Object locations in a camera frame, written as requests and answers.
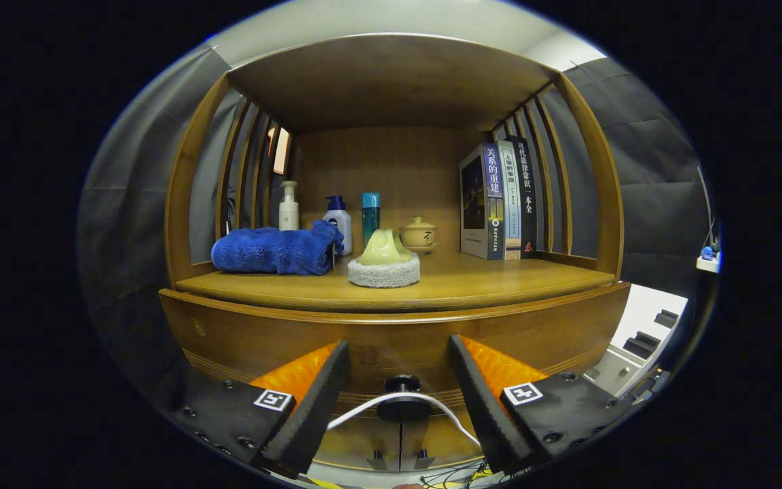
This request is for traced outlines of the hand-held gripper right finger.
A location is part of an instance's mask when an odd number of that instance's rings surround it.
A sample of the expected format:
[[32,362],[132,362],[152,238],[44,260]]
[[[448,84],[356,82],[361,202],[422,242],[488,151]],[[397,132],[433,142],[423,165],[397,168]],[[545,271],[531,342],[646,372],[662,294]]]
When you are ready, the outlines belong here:
[[617,424],[633,405],[566,371],[546,376],[460,335],[448,359],[482,452],[493,471],[513,473],[574,452]]

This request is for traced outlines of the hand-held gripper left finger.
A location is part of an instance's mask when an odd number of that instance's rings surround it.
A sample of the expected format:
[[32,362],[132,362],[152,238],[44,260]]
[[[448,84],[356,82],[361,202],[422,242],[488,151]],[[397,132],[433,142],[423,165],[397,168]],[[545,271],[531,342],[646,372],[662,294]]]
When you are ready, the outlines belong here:
[[350,377],[345,340],[305,358],[312,369],[300,394],[292,386],[209,380],[189,367],[170,382],[170,417],[177,427],[243,467],[294,479],[312,465]]

